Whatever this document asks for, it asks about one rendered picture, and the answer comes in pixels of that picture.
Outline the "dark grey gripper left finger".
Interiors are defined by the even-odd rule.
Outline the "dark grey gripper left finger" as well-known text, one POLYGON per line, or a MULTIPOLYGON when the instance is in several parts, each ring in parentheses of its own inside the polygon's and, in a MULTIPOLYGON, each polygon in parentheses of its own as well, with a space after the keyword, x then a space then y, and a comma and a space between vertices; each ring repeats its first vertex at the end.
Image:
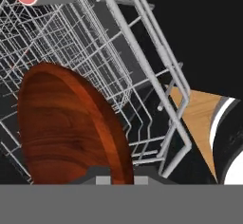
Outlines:
POLYGON ((72 180, 71 184, 110 185, 110 169, 107 166, 90 167, 84 176, 72 180))

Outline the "brown wooden bowl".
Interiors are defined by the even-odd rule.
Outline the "brown wooden bowl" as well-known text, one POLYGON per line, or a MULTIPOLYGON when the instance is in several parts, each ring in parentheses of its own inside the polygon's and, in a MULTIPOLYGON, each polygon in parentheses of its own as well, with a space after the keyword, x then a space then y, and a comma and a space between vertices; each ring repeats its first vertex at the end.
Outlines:
POLYGON ((112 106, 88 80, 51 63, 33 66, 18 93, 25 164, 35 184, 66 184, 96 166, 134 182, 128 142, 112 106))

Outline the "black dishwasher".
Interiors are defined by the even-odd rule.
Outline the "black dishwasher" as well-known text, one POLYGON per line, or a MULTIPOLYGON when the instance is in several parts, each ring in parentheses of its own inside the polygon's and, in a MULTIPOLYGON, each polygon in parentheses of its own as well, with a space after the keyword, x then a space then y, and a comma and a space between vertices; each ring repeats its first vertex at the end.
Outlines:
MULTIPOLYGON (((122 14, 133 19, 130 0, 117 0, 122 14)), ((190 94, 177 88, 170 93, 174 103, 184 103, 181 121, 192 143, 181 152, 173 140, 168 153, 180 163, 168 178, 180 184, 218 184, 210 124, 222 96, 243 101, 243 28, 229 15, 217 11, 215 0, 146 0, 163 36, 181 67, 190 94)), ((225 184, 243 183, 243 153, 230 167, 225 184)))

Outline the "black and white round object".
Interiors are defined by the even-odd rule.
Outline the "black and white round object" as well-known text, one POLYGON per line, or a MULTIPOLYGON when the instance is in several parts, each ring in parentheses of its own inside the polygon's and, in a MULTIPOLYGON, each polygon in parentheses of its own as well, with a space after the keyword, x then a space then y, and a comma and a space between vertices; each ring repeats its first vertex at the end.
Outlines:
POLYGON ((243 101, 222 96, 213 111, 210 124, 210 147, 215 177, 225 184, 234 160, 243 153, 243 101))

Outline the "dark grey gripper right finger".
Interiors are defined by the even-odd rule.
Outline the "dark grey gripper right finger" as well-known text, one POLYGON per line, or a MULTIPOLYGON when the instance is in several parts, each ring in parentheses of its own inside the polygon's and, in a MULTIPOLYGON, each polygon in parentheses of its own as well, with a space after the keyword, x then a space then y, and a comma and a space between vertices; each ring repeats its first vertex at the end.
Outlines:
POLYGON ((154 166, 140 166, 134 168, 134 183, 148 185, 151 180, 160 184, 173 185, 174 181, 161 177, 154 166))

